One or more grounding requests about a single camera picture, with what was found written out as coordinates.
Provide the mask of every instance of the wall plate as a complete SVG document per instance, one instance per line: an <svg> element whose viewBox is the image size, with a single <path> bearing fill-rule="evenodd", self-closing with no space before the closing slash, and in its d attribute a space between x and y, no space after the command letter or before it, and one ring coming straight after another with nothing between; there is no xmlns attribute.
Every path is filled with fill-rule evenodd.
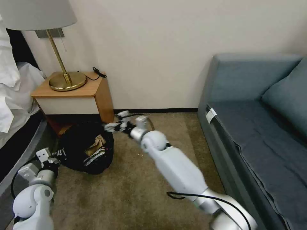
<svg viewBox="0 0 307 230"><path fill-rule="evenodd" d="M36 30L35 31L38 38L48 38L46 30ZM64 37L62 28L50 29L52 37Z"/></svg>

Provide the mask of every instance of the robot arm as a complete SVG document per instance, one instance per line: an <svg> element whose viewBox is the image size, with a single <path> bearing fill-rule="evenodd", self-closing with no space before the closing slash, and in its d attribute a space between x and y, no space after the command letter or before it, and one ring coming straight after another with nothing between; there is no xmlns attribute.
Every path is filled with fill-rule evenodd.
<svg viewBox="0 0 307 230"><path fill-rule="evenodd" d="M147 131L146 116L138 117L136 125L129 122L129 116L128 111L121 112L118 114L120 121L106 125L105 130L127 133L151 156L157 169L177 193L204 212L216 213L210 223L212 230L256 229L257 224L253 217L230 196L210 190L201 171L180 149L171 146L163 133Z"/></svg>
<svg viewBox="0 0 307 230"><path fill-rule="evenodd" d="M55 190L59 161L52 157L48 148L36 152L41 170L29 163L18 170L18 174L29 182L14 199L15 214L13 230L53 230L50 204Z"/></svg>

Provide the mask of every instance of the wooden nightstand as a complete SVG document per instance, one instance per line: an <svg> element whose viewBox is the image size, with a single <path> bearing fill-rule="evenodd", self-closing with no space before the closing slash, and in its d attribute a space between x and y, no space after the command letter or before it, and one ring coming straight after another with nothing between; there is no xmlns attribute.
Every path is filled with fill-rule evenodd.
<svg viewBox="0 0 307 230"><path fill-rule="evenodd" d="M33 91L31 96L37 101L41 111L58 135L61 135L71 125L69 122L71 118L59 115L99 114L103 122L113 122L113 104L106 78L87 79L87 83L81 88L59 92L49 87L49 79L54 74ZM98 77L94 72L84 74L92 79Z"/></svg>

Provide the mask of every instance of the sofa armrest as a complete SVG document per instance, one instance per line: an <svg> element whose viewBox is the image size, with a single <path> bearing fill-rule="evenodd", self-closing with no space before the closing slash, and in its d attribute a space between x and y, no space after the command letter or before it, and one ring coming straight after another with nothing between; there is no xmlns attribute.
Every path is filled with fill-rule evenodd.
<svg viewBox="0 0 307 230"><path fill-rule="evenodd" d="M302 57L292 54L218 54L211 61L199 107L210 101L258 100Z"/></svg>

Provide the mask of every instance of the black cable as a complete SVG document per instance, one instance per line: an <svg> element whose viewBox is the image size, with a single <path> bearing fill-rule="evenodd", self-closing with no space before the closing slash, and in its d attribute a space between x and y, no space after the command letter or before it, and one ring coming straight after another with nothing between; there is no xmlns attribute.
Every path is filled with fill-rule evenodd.
<svg viewBox="0 0 307 230"><path fill-rule="evenodd" d="M24 163L21 167L23 167L23 166L29 164L30 162L32 162L32 161L34 161L34 160L38 160L38 159L37 159L37 156L35 156L35 157L31 158L30 160L28 160L28 161L27 161L26 163ZM16 176L17 176L17 174L18 174L19 169L18 169L17 172L14 174L14 176L13 176L13 178L12 178L12 181L11 181L11 195L12 195L12 197L13 197L14 199L16 198L15 193L14 193L14 181L15 181L15 178L16 178Z"/></svg>
<svg viewBox="0 0 307 230"><path fill-rule="evenodd" d="M86 74L85 74L85 76L86 76L88 79L92 80L92 81L95 81L95 80L97 80L97 79L99 78L99 76L98 76L97 78L92 79L92 78L88 77Z"/></svg>
<svg viewBox="0 0 307 230"><path fill-rule="evenodd" d="M85 74L85 76L86 76L88 79L92 80L92 81L97 80L99 77L106 78L106 75L105 75L105 74L103 74L103 73L101 73L101 72L100 72L100 70L99 70L99 69L97 69L97 68L96 68L96 67L94 67L94 66L93 66L93 71L94 71L94 73L96 73L96 74L98 75L98 77L97 77L97 78L92 79L92 78L90 78L89 76L87 76L86 74Z"/></svg>
<svg viewBox="0 0 307 230"><path fill-rule="evenodd" d="M133 113L133 114L129 114L129 115L127 115L127 116L121 117L121 118L134 117L134 116L146 116L146 115L143 114L143 113ZM151 129L152 129L152 130L155 130L154 124L153 124L153 122L151 121L151 119L150 119L149 117L147 117L147 120L148 120L148 122L149 122L149 124L150 124Z"/></svg>
<svg viewBox="0 0 307 230"><path fill-rule="evenodd" d="M224 202L230 206L232 206L233 208L235 208L242 216L243 218L245 219L247 225L248 225L248 229L251 230L251 227L250 227L250 224L247 220L247 218L244 216L244 214L242 213L242 211L240 209L238 209L235 205L233 205L232 203L226 201L226 200L223 200L221 198L218 198L218 197L214 197L214 196L206 196L206 195L198 195L198 194L192 194L192 193L177 193L177 192L167 192L166 193L169 197L173 198L173 199L176 199L176 200L182 200L184 199L184 197L175 197L173 195L176 195L176 196L197 196L197 197L203 197L203 198L208 198L208 199L213 199L213 200L218 200L218 201L221 201L221 202Z"/></svg>
<svg viewBox="0 0 307 230"><path fill-rule="evenodd" d="M99 71L99 69L97 69L97 68L94 67L94 66L93 66L93 71L94 71L94 73L96 73L98 76L100 76L100 77L102 77L102 78L106 78L106 75L103 74L103 73L101 73L101 72Z"/></svg>

